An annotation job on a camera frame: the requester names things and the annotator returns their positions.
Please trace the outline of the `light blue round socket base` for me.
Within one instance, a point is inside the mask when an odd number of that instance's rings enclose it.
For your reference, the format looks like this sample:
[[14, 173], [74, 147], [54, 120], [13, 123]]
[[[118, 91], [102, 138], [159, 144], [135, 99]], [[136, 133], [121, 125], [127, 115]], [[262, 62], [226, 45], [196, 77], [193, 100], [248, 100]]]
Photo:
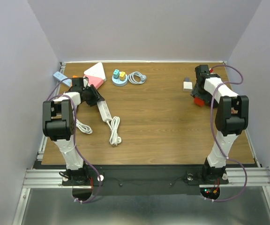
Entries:
[[112, 75], [112, 83], [118, 87], [125, 86], [128, 83], [128, 76], [125, 75], [125, 79], [121, 80], [120, 77], [115, 78], [114, 75]]

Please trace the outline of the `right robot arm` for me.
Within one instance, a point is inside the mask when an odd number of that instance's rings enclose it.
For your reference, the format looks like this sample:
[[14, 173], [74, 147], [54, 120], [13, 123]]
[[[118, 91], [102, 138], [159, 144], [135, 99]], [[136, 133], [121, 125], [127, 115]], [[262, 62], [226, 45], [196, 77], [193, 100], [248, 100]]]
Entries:
[[196, 83], [191, 91], [194, 103], [216, 109], [210, 116], [214, 145], [205, 159], [201, 179], [206, 183], [225, 178], [229, 152], [238, 136], [248, 127], [249, 99], [232, 91], [208, 65], [195, 68]]

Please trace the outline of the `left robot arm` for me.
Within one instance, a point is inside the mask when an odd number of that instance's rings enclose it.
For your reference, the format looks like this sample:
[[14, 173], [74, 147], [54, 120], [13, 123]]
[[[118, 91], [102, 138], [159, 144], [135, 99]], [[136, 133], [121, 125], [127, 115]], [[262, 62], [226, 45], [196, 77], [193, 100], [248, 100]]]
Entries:
[[75, 143], [76, 109], [83, 102], [101, 106], [104, 100], [85, 76], [72, 78], [68, 92], [43, 102], [43, 133], [58, 146], [65, 160], [66, 171], [60, 173], [64, 182], [83, 185], [90, 180], [87, 165]]

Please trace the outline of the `red cube socket adapter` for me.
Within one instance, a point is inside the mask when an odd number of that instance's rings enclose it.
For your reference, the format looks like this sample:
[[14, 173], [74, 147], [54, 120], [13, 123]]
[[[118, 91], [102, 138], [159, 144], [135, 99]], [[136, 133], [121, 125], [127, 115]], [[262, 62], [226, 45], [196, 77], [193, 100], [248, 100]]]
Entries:
[[203, 107], [203, 106], [205, 105], [204, 100], [202, 100], [202, 99], [200, 99], [200, 98], [198, 98], [198, 97], [195, 97], [195, 98], [194, 98], [194, 103], [195, 103], [196, 105], [200, 106], [200, 107]]

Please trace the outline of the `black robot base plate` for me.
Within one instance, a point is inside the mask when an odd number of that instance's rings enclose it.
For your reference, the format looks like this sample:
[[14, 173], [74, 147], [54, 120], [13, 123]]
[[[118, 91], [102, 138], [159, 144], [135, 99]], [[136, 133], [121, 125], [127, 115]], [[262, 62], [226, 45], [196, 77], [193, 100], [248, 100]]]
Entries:
[[203, 165], [88, 165], [75, 171], [60, 171], [64, 187], [74, 197], [120, 195], [200, 195], [219, 193], [228, 184], [225, 168], [206, 169]]

